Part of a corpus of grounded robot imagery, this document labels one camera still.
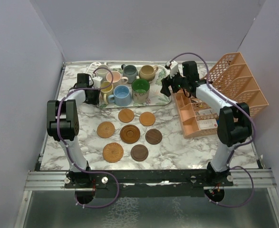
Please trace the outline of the tan brown mug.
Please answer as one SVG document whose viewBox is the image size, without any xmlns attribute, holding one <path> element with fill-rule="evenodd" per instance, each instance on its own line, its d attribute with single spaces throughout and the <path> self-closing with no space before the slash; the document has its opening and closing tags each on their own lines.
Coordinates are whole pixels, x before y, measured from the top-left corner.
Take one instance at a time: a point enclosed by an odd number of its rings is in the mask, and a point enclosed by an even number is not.
<svg viewBox="0 0 279 228">
<path fill-rule="evenodd" d="M 158 66 L 144 65 L 141 67 L 141 69 L 139 71 L 139 77 L 141 79 L 145 79 L 150 82 L 150 81 L 154 80 L 158 69 L 159 69 Z"/>
</svg>

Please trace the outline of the white cream mug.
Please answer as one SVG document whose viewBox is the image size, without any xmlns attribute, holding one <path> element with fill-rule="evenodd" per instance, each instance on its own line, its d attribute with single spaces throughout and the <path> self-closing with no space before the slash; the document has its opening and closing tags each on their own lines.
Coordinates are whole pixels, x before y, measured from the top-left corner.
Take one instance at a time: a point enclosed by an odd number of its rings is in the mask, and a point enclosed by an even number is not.
<svg viewBox="0 0 279 228">
<path fill-rule="evenodd" d="M 102 78 L 103 81 L 106 81 L 106 75 L 109 73 L 108 68 L 98 68 L 95 72 L 95 75 Z"/>
</svg>

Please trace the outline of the dark walnut coaster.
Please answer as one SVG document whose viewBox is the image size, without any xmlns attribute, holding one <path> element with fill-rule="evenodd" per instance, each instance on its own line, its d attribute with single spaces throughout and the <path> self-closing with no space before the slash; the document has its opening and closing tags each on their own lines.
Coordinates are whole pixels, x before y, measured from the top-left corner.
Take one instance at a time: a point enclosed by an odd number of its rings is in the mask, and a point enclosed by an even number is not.
<svg viewBox="0 0 279 228">
<path fill-rule="evenodd" d="M 148 149 L 142 144 L 135 145 L 131 149 L 131 157 L 137 162 L 142 162 L 148 157 Z"/>
<path fill-rule="evenodd" d="M 149 144 L 156 145 L 162 141 L 162 133 L 157 129 L 150 129 L 145 134 L 145 139 Z"/>
</svg>

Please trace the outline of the dark walnut coaster front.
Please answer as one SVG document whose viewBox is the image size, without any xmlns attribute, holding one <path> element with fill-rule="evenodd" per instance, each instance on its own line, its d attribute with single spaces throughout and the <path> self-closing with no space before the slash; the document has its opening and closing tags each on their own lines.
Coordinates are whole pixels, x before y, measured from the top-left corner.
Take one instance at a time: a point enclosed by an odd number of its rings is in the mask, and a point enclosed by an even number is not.
<svg viewBox="0 0 279 228">
<path fill-rule="evenodd" d="M 142 144 L 135 145 L 131 149 L 131 157 L 137 162 L 142 162 L 148 157 L 148 149 Z"/>
</svg>

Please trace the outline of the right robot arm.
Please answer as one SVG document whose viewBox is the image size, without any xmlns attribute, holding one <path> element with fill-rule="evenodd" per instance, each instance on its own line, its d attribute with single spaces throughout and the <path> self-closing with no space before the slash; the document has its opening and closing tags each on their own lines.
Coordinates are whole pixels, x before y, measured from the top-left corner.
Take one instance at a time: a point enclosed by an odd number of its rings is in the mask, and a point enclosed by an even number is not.
<svg viewBox="0 0 279 228">
<path fill-rule="evenodd" d="M 209 79 L 200 79 L 195 61 L 182 63 L 182 72 L 176 61 L 165 64 L 169 70 L 168 76 L 162 79 L 161 93 L 170 96 L 180 89 L 202 100 L 218 115 L 217 135 L 219 147 L 211 162 L 207 165 L 206 182 L 216 186 L 228 175 L 229 164 L 235 150 L 245 143 L 252 135 L 249 106 L 237 103 L 218 92 Z"/>
</svg>

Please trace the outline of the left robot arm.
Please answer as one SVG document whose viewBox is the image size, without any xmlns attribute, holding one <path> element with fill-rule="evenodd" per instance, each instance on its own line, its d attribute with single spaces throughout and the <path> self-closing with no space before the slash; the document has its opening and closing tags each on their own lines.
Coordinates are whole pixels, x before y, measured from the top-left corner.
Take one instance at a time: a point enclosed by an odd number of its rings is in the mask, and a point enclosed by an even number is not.
<svg viewBox="0 0 279 228">
<path fill-rule="evenodd" d="M 93 88 L 91 75 L 77 74 L 77 82 L 67 96 L 47 102 L 47 133 L 59 142 L 69 163 L 67 178 L 71 183 L 85 188 L 92 182 L 88 161 L 80 149 L 77 135 L 79 120 L 77 107 L 82 103 L 99 104 L 100 91 Z"/>
</svg>

